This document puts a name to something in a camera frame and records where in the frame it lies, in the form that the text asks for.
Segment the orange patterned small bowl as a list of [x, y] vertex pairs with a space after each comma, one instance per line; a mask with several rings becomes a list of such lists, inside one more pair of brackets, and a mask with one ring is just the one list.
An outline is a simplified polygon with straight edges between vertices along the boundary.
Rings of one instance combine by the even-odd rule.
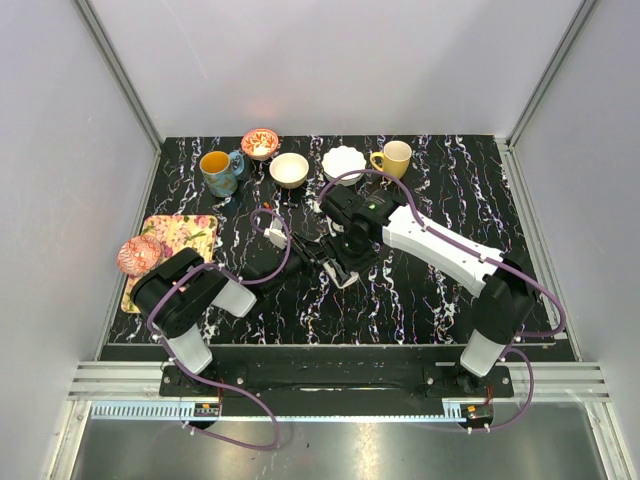
[[250, 158], [264, 161], [273, 155], [279, 147], [279, 143], [278, 135], [272, 130], [256, 128], [244, 135], [241, 148]]

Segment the blue floral mug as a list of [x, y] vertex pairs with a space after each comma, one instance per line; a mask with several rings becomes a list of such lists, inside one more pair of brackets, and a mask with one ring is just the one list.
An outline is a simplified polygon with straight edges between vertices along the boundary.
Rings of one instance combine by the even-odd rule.
[[227, 198], [236, 192], [245, 162], [238, 151], [212, 151], [202, 157], [199, 167], [209, 192], [215, 197]]

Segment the white red remote control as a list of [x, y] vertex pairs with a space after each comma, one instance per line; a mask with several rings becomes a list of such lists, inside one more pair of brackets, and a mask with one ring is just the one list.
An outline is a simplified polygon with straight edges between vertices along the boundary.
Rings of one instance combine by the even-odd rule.
[[359, 280], [359, 274], [347, 272], [336, 260], [329, 259], [323, 263], [323, 268], [339, 289], [345, 289]]

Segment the aluminium frame post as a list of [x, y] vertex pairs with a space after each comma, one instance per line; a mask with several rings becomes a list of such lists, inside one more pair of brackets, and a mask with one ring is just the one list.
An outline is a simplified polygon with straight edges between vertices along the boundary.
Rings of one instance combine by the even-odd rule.
[[116, 84], [123, 94], [129, 108], [140, 125], [147, 140], [155, 151], [160, 151], [164, 140], [155, 127], [151, 116], [144, 107], [140, 96], [138, 95], [133, 82], [126, 72], [111, 39], [109, 38], [106, 27], [103, 25], [99, 15], [91, 1], [73, 0], [72, 3], [78, 10], [78, 13], [93, 38], [107, 68], [112, 74]]

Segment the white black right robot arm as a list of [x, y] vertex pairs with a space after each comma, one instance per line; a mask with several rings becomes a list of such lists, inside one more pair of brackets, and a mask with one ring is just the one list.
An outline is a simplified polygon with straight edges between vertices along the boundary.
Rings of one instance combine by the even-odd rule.
[[476, 396], [491, 381], [490, 370], [518, 335], [538, 301], [527, 255], [508, 256], [477, 244], [421, 214], [410, 195], [379, 189], [363, 197], [337, 185], [323, 193], [319, 208], [343, 227], [334, 248], [346, 271], [373, 253], [375, 242], [400, 250], [448, 275], [475, 298], [473, 330], [454, 375], [456, 387]]

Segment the red patterned bowl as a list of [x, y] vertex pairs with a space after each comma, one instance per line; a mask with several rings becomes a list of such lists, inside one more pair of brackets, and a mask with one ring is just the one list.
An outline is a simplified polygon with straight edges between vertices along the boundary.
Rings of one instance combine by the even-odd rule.
[[163, 248], [156, 238], [140, 235], [127, 240], [120, 248], [117, 266], [124, 274], [138, 277], [153, 269], [162, 255]]

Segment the cream round bowl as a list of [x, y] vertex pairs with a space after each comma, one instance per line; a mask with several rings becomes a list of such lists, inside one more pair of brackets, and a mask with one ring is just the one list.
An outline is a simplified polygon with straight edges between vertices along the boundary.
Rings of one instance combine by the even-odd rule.
[[272, 179], [282, 188], [295, 189], [307, 179], [309, 163], [297, 153], [283, 153], [276, 156], [269, 166]]

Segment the floral wooden tray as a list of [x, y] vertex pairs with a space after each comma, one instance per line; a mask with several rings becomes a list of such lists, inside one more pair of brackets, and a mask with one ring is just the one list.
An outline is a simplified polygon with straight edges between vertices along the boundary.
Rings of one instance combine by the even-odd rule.
[[[156, 266], [184, 248], [191, 248], [205, 261], [211, 261], [217, 227], [218, 220], [213, 215], [153, 215], [143, 222], [140, 235], [152, 236], [161, 243], [163, 255]], [[143, 275], [138, 277], [126, 275], [127, 280], [120, 302], [120, 308], [123, 312], [130, 314], [139, 312], [131, 299], [131, 292], [135, 283]]]

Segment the white scalloped bowl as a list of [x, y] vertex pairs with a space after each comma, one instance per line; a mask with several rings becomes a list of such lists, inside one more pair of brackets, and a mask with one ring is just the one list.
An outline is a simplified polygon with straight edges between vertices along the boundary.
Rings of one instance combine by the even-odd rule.
[[364, 154], [354, 147], [342, 145], [325, 153], [321, 166], [325, 178], [331, 181], [346, 172], [364, 170], [366, 160]]

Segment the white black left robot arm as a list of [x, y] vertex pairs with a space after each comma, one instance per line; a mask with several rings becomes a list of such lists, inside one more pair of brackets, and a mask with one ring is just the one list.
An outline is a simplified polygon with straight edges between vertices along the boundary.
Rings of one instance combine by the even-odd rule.
[[167, 342], [171, 356], [185, 366], [182, 384], [195, 395], [213, 390], [217, 380], [210, 366], [213, 354], [200, 334], [198, 322], [215, 306], [242, 318], [290, 277], [322, 264], [322, 244], [294, 233], [284, 268], [271, 280], [244, 286], [216, 269], [205, 269], [204, 258], [186, 247], [138, 280], [131, 299], [140, 313]]

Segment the yellow mug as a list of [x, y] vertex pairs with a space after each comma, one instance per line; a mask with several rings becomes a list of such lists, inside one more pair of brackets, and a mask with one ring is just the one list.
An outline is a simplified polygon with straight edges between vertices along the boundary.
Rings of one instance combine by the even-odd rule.
[[369, 160], [376, 170], [401, 179], [409, 168], [412, 155], [413, 150], [409, 144], [393, 140], [386, 143], [381, 151], [372, 152]]

